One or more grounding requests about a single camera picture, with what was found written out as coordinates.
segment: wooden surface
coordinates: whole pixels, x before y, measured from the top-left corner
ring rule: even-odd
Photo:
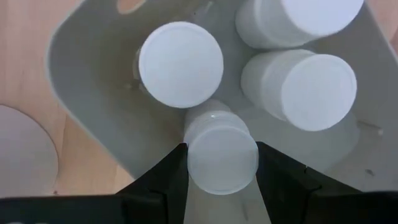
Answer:
[[[122,6],[131,7],[137,0],[123,1]],[[109,194],[133,179],[66,115],[44,73],[51,33],[78,2],[0,0],[0,104],[28,114],[50,134],[60,159],[56,194]],[[398,1],[369,3],[398,49]]]

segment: white disc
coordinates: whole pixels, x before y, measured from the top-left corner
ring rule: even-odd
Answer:
[[[156,100],[176,108],[190,108],[210,98],[223,71],[223,54],[215,38],[189,22],[156,29],[140,51],[144,86]]]
[[[344,29],[358,15],[364,0],[281,0],[289,19],[315,36]]]
[[[44,129],[0,105],[0,198],[50,195],[57,174],[57,152]]]
[[[332,55],[313,55],[298,63],[282,85],[282,109],[294,126],[321,131],[339,123],[356,98],[353,69]]]
[[[245,188],[258,168],[258,148],[249,133],[231,126],[207,129],[188,146],[188,171],[202,190],[227,195]]]

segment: white plastic cylinder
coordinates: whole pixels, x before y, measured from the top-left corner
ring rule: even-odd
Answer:
[[[243,41],[258,49],[298,47],[335,34],[356,17],[364,0],[246,0],[236,28]]]
[[[255,105],[305,131],[341,121],[357,90],[355,73],[344,60],[308,50],[253,57],[243,69],[241,86]]]
[[[258,168],[258,148],[245,123],[216,100],[188,111],[184,141],[188,171],[202,190],[216,195],[245,188]]]
[[[174,108],[191,108],[209,99],[223,72],[216,39],[189,22],[171,22],[153,31],[133,61],[134,78],[156,100]]]

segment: white container lid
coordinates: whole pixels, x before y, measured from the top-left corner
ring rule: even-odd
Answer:
[[[189,108],[206,101],[223,76],[215,38],[189,22],[172,22],[151,33],[141,48],[139,71],[148,92],[165,105]]]
[[[364,0],[281,0],[289,19],[302,31],[323,37],[344,29]]]
[[[332,55],[314,55],[298,63],[281,90],[287,120],[306,131],[321,131],[341,121],[356,97],[353,69]]]
[[[202,190],[227,195],[245,188],[258,168],[258,148],[250,134],[219,125],[199,134],[188,146],[188,171]]]

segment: wood grain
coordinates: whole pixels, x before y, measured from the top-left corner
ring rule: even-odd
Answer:
[[[397,0],[368,0],[384,35],[391,40],[398,28]]]
[[[119,0],[118,1],[118,11],[121,14],[127,14],[131,12],[135,7],[139,7],[139,5],[145,0]]]
[[[76,123],[53,97],[45,78],[50,36],[80,0],[0,0],[0,104],[34,118],[57,148],[60,195],[111,194],[133,179]],[[126,10],[138,0],[122,0]],[[397,0],[369,0],[383,32],[398,49]]]

